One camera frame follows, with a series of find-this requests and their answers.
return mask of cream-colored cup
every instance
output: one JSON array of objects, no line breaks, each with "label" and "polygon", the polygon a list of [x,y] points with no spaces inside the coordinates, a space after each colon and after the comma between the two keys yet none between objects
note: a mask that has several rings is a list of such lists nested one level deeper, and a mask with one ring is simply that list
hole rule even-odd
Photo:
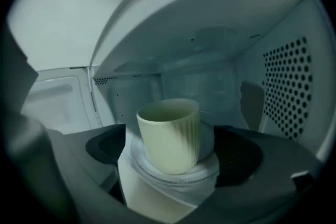
[{"label": "cream-colored cup", "polygon": [[200,152],[199,105],[190,99],[167,99],[141,108],[137,119],[154,167],[171,175],[190,170]]}]

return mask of ribbed cup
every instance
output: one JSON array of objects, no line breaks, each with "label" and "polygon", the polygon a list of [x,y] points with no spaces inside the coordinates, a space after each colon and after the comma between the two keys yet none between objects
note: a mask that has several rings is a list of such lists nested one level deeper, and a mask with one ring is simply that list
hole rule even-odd
[{"label": "ribbed cup", "polygon": [[146,151],[156,169],[178,175],[196,164],[201,141],[197,102],[154,102],[141,108],[137,118]]}]

